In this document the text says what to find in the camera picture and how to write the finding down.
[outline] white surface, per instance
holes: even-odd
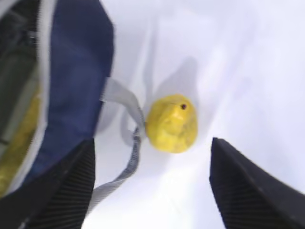
[[[223,229],[209,185],[213,136],[305,193],[305,2],[103,0],[116,28],[112,76],[139,98],[182,93],[198,108],[199,136],[179,155],[147,140],[137,173],[84,229]],[[134,126],[105,105],[96,135],[97,180],[126,166]]]

